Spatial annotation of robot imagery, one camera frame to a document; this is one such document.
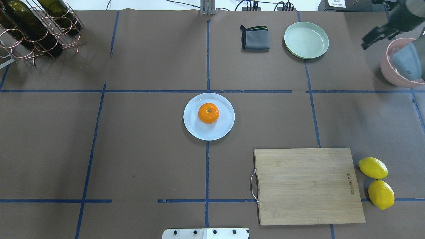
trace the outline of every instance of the tangerine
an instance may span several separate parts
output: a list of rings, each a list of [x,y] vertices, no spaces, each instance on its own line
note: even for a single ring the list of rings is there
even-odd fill
[[[199,107],[198,117],[206,124],[212,124],[216,122],[219,116],[220,111],[213,103],[205,103]]]

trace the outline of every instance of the plate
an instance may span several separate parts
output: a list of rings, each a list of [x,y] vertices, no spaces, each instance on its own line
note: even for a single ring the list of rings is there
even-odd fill
[[[329,47],[326,32],[318,25],[309,22],[297,22],[290,25],[283,39],[288,51],[302,59],[319,57]]]
[[[213,103],[220,111],[217,122],[205,124],[198,117],[199,107],[205,103]],[[184,108],[183,122],[186,129],[201,140],[217,140],[230,132],[235,123],[235,110],[232,104],[216,93],[203,93],[193,97]]]

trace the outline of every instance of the light green plate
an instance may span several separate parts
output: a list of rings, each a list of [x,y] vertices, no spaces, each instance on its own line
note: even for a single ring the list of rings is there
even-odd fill
[[[313,59],[323,55],[329,47],[329,38],[319,26],[309,22],[290,25],[283,37],[286,48],[296,57]]]

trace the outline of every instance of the cutting board handle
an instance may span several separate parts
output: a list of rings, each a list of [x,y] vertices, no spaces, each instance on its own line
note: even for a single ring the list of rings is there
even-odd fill
[[[260,202],[258,201],[257,197],[254,195],[254,183],[252,182],[252,178],[254,177],[254,174],[257,172],[257,168],[254,168],[254,172],[251,175],[251,193],[255,198],[255,201],[257,202],[257,204],[259,205]]]

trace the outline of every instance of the white floor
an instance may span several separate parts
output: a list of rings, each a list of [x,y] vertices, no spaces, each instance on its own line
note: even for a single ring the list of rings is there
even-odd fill
[[[109,0],[65,0],[74,10],[105,10]],[[175,0],[177,2],[189,3],[199,6],[200,0]],[[235,10],[240,0],[216,0],[216,8],[227,8]],[[278,0],[262,0],[264,2],[278,3]],[[317,11],[320,0],[291,0],[298,11]],[[262,11],[273,11],[276,4],[259,3]],[[238,10],[241,10],[247,3],[241,3]],[[138,10],[187,10],[197,9],[184,4],[171,3],[166,0],[111,0],[108,10],[121,10],[125,8]]]

